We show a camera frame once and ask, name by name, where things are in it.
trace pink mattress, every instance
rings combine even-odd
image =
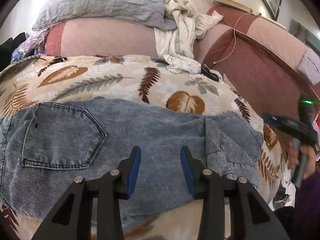
[[[79,18],[54,26],[47,37],[49,56],[115,56],[139,54],[157,57],[154,29],[104,18]]]

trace purple sleeve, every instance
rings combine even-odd
[[[296,192],[291,214],[291,239],[320,239],[320,173],[316,171]]]

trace green light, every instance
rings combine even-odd
[[[313,105],[315,102],[312,101],[307,101],[307,100],[301,100],[301,103],[305,103],[305,104],[309,104],[309,105]]]

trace person's hand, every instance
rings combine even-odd
[[[309,160],[304,172],[304,178],[303,178],[303,179],[307,179],[316,171],[316,153],[310,145],[301,146],[300,151],[309,157]],[[288,156],[289,168],[292,169],[299,164],[298,153],[294,149],[292,141],[289,142],[288,154],[289,154]]]

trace denim fabric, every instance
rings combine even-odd
[[[43,219],[73,178],[100,178],[141,147],[135,193],[120,202],[123,223],[191,200],[179,160],[187,145],[194,158],[222,176],[255,169],[263,136],[236,113],[203,116],[121,99],[41,103],[0,119],[0,201]]]

